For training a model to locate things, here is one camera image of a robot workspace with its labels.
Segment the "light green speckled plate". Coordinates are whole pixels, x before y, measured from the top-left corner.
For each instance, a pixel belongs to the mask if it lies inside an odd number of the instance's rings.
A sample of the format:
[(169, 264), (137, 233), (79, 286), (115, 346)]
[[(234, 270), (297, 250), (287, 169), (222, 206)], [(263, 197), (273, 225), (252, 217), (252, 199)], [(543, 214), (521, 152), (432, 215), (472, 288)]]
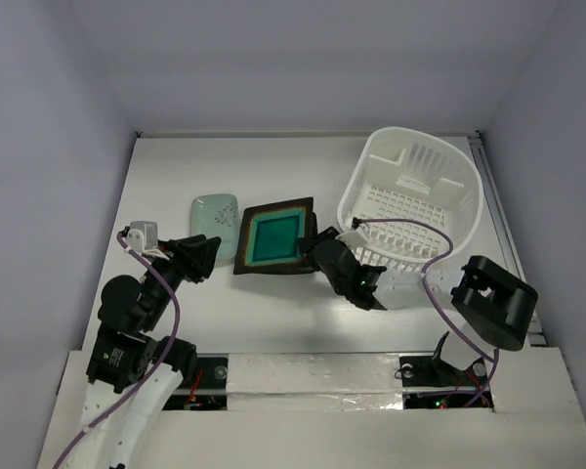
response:
[(230, 263), (237, 250), (240, 217), (237, 198), (231, 193), (205, 194), (192, 201), (189, 213), (191, 235), (219, 237), (216, 264)]

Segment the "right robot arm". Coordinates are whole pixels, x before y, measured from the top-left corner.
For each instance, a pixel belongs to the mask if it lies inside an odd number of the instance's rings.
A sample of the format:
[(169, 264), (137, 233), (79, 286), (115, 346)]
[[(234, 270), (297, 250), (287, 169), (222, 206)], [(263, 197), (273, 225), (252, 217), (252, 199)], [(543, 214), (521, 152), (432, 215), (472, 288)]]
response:
[(498, 363), (501, 351), (523, 348), (538, 302), (536, 290), (485, 256), (459, 270), (435, 271), (438, 255), (418, 272), (362, 264), (342, 235), (329, 228), (298, 241), (302, 257), (334, 292), (359, 309), (433, 307), (447, 325), (428, 362), (400, 369), (405, 379), (455, 383), (475, 362)]

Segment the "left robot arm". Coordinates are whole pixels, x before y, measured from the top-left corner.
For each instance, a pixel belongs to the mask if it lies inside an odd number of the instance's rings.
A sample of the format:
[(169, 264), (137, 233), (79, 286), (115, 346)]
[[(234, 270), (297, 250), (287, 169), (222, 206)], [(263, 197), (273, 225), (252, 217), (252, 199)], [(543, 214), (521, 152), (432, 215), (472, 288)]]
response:
[(214, 270), (219, 237), (161, 241), (136, 227), (117, 239), (142, 278), (118, 276), (101, 294), (100, 326), (87, 366), (81, 440), (69, 468), (131, 468), (172, 393), (195, 377), (195, 345), (178, 338), (179, 286)]

